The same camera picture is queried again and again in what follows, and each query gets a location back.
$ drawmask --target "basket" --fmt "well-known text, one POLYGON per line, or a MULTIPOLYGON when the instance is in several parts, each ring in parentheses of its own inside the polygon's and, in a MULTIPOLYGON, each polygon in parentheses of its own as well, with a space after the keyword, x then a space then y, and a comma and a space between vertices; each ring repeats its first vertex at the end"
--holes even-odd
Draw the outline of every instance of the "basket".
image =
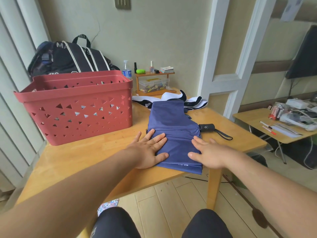
POLYGON ((132 86, 117 70, 43 75, 15 96, 60 145, 131 127, 132 86))

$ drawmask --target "wall switch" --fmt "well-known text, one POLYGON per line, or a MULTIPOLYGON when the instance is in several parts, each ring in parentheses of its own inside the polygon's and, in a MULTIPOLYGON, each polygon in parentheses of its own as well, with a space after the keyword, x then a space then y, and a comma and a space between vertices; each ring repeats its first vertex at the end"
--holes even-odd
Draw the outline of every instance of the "wall switch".
POLYGON ((131 10, 130 0, 114 0, 117 9, 131 10))

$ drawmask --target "black backpack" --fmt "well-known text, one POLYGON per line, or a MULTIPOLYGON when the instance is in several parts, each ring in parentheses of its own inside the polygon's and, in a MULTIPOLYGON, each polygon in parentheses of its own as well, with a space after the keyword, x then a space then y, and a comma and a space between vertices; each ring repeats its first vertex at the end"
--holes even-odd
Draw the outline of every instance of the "black backpack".
POLYGON ((72 43, 66 41, 41 43, 28 67, 30 80, 33 81, 34 76, 45 74, 120 70, 112 65, 101 51, 90 46, 90 41, 84 34, 75 37, 72 43), (79 37, 86 39, 86 47, 77 44, 79 37))

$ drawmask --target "black monitor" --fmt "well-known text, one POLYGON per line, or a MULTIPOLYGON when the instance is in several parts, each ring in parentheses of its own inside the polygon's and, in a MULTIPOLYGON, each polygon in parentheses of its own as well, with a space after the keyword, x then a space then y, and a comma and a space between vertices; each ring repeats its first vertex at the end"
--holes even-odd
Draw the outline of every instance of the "black monitor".
POLYGON ((317 75, 317 25, 307 32, 286 78, 302 78, 317 75))

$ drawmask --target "small wooden shelf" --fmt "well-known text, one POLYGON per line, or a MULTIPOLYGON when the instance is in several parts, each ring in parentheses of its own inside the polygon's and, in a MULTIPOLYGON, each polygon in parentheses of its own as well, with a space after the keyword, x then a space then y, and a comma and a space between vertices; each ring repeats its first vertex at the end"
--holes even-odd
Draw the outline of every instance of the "small wooden shelf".
POLYGON ((163 89, 163 90, 159 90, 159 91, 154 91, 154 92, 149 92, 149 93, 144 93, 142 91, 140 91, 139 89, 139 77, 148 77, 148 76, 158 76, 158 75, 166 75, 167 78, 169 78, 169 74, 175 74, 175 72, 172 73, 158 73, 158 74, 154 74, 154 73, 150 73, 150 72, 145 72, 144 74, 135 74, 135 77, 137 78, 137 95, 138 96, 156 96, 156 95, 162 95, 163 93, 176 93, 175 90, 168 90, 168 89, 163 89))

